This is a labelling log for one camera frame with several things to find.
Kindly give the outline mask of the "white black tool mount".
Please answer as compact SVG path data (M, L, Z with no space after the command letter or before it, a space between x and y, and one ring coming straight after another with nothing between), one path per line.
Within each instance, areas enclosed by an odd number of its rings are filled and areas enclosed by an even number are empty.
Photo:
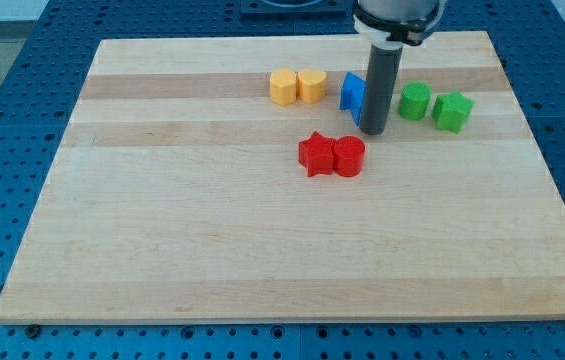
M419 46L435 31L443 3L355 3L355 30L381 49Z

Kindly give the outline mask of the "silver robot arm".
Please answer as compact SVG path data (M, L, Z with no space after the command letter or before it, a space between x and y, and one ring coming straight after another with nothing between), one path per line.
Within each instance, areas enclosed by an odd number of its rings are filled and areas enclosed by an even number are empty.
M436 30L446 0L358 0L354 28L371 45L359 129L385 131L405 46L419 46Z

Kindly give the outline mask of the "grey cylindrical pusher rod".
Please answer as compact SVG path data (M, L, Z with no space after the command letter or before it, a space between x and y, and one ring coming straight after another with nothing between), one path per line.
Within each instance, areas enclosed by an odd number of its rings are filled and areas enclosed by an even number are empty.
M401 47L371 47L358 125L367 135L381 135L386 128L401 55Z

